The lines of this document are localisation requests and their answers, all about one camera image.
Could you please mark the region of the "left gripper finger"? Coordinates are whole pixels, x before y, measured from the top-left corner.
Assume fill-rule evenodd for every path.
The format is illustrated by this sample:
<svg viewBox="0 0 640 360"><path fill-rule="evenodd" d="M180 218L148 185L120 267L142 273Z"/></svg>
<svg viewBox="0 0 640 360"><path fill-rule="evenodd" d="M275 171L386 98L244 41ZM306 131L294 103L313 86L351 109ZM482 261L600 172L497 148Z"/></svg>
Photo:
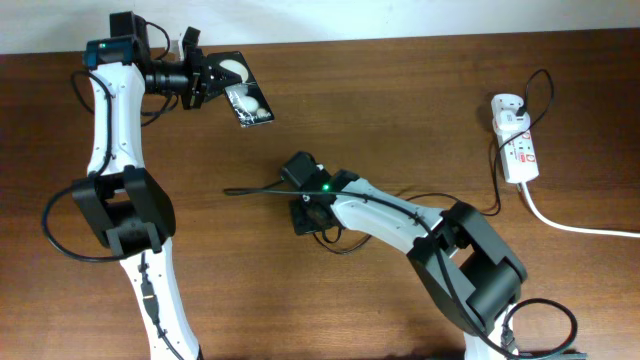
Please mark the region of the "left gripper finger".
<svg viewBox="0 0 640 360"><path fill-rule="evenodd" d="M209 85L236 85L246 81L246 63L239 59L205 59L208 68L206 80Z"/></svg>
<svg viewBox="0 0 640 360"><path fill-rule="evenodd" d="M212 82L206 87L203 103L207 103L212 99L222 95L225 89L229 86L233 86L233 83L229 82Z"/></svg>

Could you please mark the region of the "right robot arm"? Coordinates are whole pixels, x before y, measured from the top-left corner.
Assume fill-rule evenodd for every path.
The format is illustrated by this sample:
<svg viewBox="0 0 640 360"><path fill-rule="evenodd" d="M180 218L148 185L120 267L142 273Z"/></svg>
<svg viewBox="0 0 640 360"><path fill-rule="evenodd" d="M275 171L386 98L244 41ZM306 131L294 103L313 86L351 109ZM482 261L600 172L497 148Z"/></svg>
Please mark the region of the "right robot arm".
<svg viewBox="0 0 640 360"><path fill-rule="evenodd" d="M482 339L500 341L527 272L479 211L461 201L448 210L411 203L355 173L330 174L306 152L286 162L281 177L302 194L290 203L296 234L348 229L398 249L436 306L463 331L466 358L499 358Z"/></svg>

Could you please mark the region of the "black flip smartphone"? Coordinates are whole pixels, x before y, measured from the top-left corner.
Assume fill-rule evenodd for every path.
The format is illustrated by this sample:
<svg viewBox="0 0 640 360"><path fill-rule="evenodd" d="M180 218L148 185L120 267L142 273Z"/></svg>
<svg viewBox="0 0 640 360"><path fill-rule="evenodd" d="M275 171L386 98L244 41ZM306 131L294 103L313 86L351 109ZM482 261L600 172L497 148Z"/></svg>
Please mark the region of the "black flip smartphone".
<svg viewBox="0 0 640 360"><path fill-rule="evenodd" d="M241 52L215 53L207 58L226 73L240 77L240 82L227 86L224 94L241 127L264 125L275 120L275 114Z"/></svg>

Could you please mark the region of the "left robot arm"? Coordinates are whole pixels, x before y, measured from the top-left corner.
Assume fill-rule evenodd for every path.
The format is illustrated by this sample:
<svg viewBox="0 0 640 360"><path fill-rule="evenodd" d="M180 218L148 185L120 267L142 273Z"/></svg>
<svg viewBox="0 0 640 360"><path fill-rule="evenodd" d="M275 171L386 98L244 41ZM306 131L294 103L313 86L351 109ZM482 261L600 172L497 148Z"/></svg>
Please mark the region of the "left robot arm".
<svg viewBox="0 0 640 360"><path fill-rule="evenodd" d="M132 12L110 16L110 35L88 42L83 64L94 92L94 143L87 176L72 198L107 261L124 269L140 308L153 359L200 359L172 256L176 218L169 196L146 170L141 141L145 95L176 97L198 109L249 77L238 51L206 55L188 28L177 61L154 58L148 22Z"/></svg>

